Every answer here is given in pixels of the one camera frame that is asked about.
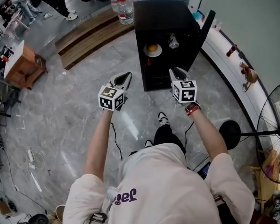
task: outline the table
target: table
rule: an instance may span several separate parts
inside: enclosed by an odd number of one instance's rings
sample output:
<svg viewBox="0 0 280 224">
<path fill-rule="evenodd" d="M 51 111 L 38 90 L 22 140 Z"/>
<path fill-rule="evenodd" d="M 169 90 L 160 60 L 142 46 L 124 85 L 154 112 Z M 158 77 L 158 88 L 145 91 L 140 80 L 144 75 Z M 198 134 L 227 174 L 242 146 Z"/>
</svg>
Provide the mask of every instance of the table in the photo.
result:
<svg viewBox="0 0 280 224">
<path fill-rule="evenodd" d="M 35 54 L 22 41 L 6 62 L 4 78 L 20 88 L 31 90 L 36 79 L 47 72 L 45 63 L 42 57 Z"/>
<path fill-rule="evenodd" d="M 19 24 L 21 24 L 24 28 L 26 29 L 30 29 L 29 27 L 27 27 L 23 22 L 21 22 L 21 19 L 19 18 L 21 13 L 21 10 L 19 9 L 18 11 L 16 11 L 13 16 L 11 17 L 10 22 L 8 23 L 8 25 L 6 26 L 6 30 L 10 28 L 10 26 L 13 24 L 14 21 L 17 21 Z M 13 33 L 13 35 L 19 40 L 18 36 L 15 34 L 14 30 L 10 29 L 10 31 Z"/>
<path fill-rule="evenodd" d="M 11 84 L 0 80 L 0 115 L 10 117 L 7 110 L 15 103 L 21 103 L 18 100 L 18 93 L 20 89 L 12 86 Z"/>
</svg>

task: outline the fan stand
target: fan stand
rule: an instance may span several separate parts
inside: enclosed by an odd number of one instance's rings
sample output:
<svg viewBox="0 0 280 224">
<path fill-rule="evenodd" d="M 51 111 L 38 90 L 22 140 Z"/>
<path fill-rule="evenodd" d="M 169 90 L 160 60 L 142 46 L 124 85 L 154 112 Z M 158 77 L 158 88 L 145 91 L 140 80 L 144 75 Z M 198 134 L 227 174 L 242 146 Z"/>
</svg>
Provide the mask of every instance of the fan stand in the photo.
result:
<svg viewBox="0 0 280 224">
<path fill-rule="evenodd" d="M 238 123 L 234 120 L 228 120 L 224 122 L 221 125 L 219 132 L 221 133 L 228 150 L 234 149 L 238 145 L 240 138 L 243 136 L 267 136 L 274 134 L 280 136 L 280 129 L 272 131 L 241 133 Z"/>
</svg>

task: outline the wooden platform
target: wooden platform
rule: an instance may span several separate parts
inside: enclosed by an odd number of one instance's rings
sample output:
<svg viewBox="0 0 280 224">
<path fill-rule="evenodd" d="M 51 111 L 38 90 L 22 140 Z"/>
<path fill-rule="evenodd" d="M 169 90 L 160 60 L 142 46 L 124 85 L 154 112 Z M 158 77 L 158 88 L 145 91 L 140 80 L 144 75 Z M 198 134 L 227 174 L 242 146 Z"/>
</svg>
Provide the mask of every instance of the wooden platform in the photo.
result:
<svg viewBox="0 0 280 224">
<path fill-rule="evenodd" d="M 133 29 L 133 25 L 122 25 L 118 15 L 109 9 L 76 27 L 55 46 L 63 67 L 69 70 L 94 51 Z"/>
</svg>

